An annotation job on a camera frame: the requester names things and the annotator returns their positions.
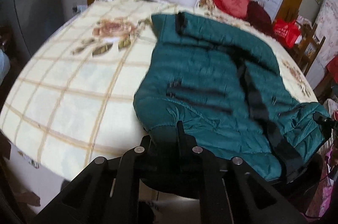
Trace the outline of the green quilted down jacket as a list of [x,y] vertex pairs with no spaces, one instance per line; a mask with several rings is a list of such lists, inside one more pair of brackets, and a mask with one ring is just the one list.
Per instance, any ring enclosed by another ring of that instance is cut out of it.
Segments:
[[286,89],[260,38],[189,12],[154,14],[157,42],[134,110],[154,144],[177,141],[176,125],[215,156],[239,156],[268,181],[298,177],[331,132],[317,102]]

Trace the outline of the floral checked bed sheet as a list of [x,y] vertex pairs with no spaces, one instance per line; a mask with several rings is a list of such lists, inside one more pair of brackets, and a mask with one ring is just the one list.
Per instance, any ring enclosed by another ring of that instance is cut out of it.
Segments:
[[97,1],[53,34],[25,66],[1,111],[1,130],[24,154],[65,179],[97,156],[115,158],[146,132],[134,95],[151,64],[154,14],[189,12],[264,41],[291,96],[317,99],[297,64],[274,38],[218,10],[146,0]]

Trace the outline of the wooden chair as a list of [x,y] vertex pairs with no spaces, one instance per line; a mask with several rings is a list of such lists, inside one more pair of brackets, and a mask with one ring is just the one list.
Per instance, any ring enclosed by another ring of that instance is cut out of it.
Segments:
[[313,27],[308,24],[302,25],[302,39],[298,44],[295,43],[290,50],[291,57],[305,76],[309,72],[326,39],[325,36],[322,39],[316,36],[317,26],[317,23]]

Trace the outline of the red plastic shopping bag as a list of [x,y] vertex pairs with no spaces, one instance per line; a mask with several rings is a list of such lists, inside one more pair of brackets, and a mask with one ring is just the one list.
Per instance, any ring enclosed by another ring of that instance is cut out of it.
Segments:
[[301,36],[301,31],[296,20],[286,22],[283,19],[277,18],[273,24],[273,31],[277,41],[286,49],[291,49],[298,37]]

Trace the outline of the dark red velvet cushion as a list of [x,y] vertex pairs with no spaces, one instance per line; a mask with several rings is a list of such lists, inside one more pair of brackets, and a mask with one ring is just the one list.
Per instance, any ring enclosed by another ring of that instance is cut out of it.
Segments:
[[273,26],[269,14],[256,1],[250,0],[248,3],[246,21],[256,30],[265,35],[274,37]]

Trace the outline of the red heart-shaped cushion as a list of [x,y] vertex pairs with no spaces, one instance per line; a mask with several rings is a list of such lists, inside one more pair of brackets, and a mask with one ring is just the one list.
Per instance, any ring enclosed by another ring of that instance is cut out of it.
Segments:
[[224,13],[235,18],[245,19],[249,0],[213,0],[215,6]]

